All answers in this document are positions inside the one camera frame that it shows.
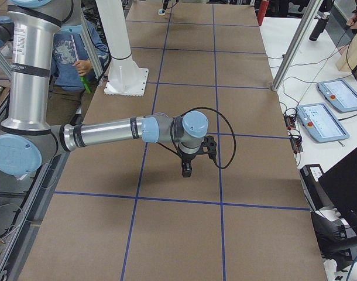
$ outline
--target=aluminum rail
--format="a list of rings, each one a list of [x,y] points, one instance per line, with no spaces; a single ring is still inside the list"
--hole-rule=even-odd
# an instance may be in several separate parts
[[[307,33],[308,28],[311,25],[311,22],[314,19],[315,14],[319,10],[319,7],[322,3],[322,0],[311,0],[308,4],[307,10],[302,17],[300,24],[297,27],[296,33],[293,36],[293,39],[290,42],[289,48],[286,51],[284,59],[279,67],[279,70],[276,73],[276,76],[271,85],[272,91],[277,92],[279,87],[281,86],[286,73],[291,65],[291,62],[294,59],[294,56],[298,52],[298,48],[300,47],[302,40]]]

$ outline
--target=silver arm tube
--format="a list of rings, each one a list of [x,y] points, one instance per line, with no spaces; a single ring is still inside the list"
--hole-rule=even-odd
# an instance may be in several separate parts
[[[53,36],[63,25],[81,24],[80,0],[51,1],[24,8],[8,1],[8,15],[15,23],[9,116],[4,132],[44,135]]]
[[[204,116],[204,122],[201,124],[200,135],[195,135],[183,126],[182,120],[179,124],[172,125],[173,118],[164,114],[156,114],[147,117],[133,117],[120,119],[112,122],[105,122],[91,125],[63,125],[59,129],[59,139],[64,149],[72,151],[75,148],[81,148],[100,143],[124,141],[127,139],[140,139],[145,142],[178,142],[181,151],[187,154],[196,153],[203,141],[203,136],[207,133],[208,121]],[[154,125],[151,127],[146,124],[146,120],[153,119]],[[181,134],[177,134],[178,128],[181,128]],[[146,134],[154,131],[155,139],[151,139]]]
[[[298,48],[301,45],[301,42],[307,33],[308,28],[311,25],[312,20],[314,19],[315,14],[319,10],[322,0],[311,0],[308,4],[307,10],[303,15],[300,24],[296,30],[296,33],[293,36],[293,39],[290,42],[289,48],[286,51],[286,55],[279,67],[279,70],[276,73],[276,76],[273,80],[273,84],[271,86],[272,91],[277,92],[279,87],[281,86],[286,73],[291,65],[291,62],[294,59],[294,56],[298,52]]]

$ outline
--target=metal frame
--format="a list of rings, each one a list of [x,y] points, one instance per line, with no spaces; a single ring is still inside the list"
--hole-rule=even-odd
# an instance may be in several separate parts
[[[3,54],[1,53],[1,51],[0,51],[0,68],[3,70],[3,72],[8,77],[8,79],[11,80],[11,78],[12,78],[11,65],[4,58]]]
[[[272,91],[277,92],[281,86],[286,73],[289,70],[291,62],[293,61],[296,53],[298,52],[299,47],[301,46],[302,40],[304,39],[305,34],[308,31],[308,28],[311,25],[311,22],[314,19],[315,14],[318,12],[322,0],[311,0],[308,4],[306,13],[303,15],[300,24],[293,36],[293,39],[290,42],[289,48],[286,51],[286,55],[279,67],[279,70],[276,73],[276,76],[271,85]]]

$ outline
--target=floor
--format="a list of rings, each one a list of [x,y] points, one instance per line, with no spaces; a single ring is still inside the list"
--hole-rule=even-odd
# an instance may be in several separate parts
[[[204,2],[205,0],[183,0],[184,2]],[[289,12],[297,12],[298,6],[294,6],[291,4]],[[7,11],[7,0],[0,0],[0,16],[6,15]],[[333,8],[332,16],[329,18],[329,22],[327,24],[326,30],[332,38],[333,42],[338,46],[343,46],[353,38],[353,34],[350,30],[347,30],[344,34],[344,26],[346,20],[344,17],[337,11],[337,9]],[[8,85],[8,80],[4,73],[0,69],[0,84]]]

